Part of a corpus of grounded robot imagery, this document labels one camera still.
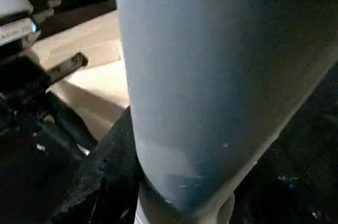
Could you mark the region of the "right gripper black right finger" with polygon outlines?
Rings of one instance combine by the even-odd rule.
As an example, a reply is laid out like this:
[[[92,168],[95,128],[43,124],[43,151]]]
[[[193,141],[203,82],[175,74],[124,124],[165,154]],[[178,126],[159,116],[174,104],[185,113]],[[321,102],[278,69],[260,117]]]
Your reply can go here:
[[[337,175],[250,172],[235,196],[234,223],[337,223]]]

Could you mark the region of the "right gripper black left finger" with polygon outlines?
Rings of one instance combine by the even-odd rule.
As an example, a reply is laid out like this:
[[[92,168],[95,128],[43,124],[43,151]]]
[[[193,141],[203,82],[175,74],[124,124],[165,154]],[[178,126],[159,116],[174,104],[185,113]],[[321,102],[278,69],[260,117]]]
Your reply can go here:
[[[81,162],[50,223],[134,223],[142,177],[126,108]]]

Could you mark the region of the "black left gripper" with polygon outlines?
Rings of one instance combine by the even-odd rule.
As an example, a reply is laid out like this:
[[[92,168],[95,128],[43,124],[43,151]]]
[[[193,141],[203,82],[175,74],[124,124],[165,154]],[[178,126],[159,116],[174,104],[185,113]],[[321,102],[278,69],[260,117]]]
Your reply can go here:
[[[1,136],[21,132],[39,148],[62,155],[83,155],[97,140],[82,118],[50,88],[82,67],[81,52],[45,70],[26,55],[1,62]]]

